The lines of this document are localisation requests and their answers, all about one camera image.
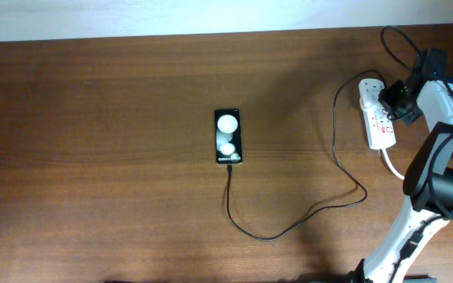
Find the white power strip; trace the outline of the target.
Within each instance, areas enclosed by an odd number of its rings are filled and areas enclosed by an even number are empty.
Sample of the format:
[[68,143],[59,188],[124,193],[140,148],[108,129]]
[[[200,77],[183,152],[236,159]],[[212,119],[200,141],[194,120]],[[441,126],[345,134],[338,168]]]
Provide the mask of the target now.
[[[379,79],[362,79],[359,82],[359,97],[360,93],[365,90],[381,92],[384,88],[385,84]],[[382,106],[376,108],[374,111],[363,111],[363,117],[367,141],[371,149],[387,149],[396,144],[396,136],[392,121],[387,118],[387,112]]]

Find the black Galaxy flip phone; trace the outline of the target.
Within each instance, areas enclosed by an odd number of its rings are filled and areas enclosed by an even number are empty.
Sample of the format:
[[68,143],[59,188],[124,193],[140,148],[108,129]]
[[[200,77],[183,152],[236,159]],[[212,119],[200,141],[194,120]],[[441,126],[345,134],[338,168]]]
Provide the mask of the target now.
[[221,108],[214,111],[215,161],[231,165],[243,162],[241,116],[238,108]]

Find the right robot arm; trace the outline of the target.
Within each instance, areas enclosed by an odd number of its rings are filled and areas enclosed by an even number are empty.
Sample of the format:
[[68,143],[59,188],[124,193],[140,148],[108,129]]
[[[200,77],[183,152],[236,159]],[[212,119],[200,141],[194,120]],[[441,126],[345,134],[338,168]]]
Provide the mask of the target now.
[[403,282],[431,238],[453,221],[453,82],[444,77],[447,54],[424,50],[411,76],[390,87],[379,79],[359,83],[369,146],[385,153],[395,145],[393,121],[424,116],[429,136],[405,173],[403,205],[386,237],[347,276],[349,282]]

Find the white USB charger plug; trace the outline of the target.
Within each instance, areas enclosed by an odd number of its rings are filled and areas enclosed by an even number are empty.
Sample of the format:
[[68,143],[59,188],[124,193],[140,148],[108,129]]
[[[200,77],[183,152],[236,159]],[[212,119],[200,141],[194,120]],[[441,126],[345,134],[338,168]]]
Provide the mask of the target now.
[[365,90],[360,93],[359,105],[364,112],[374,111],[376,108],[381,107],[379,102],[379,91]]

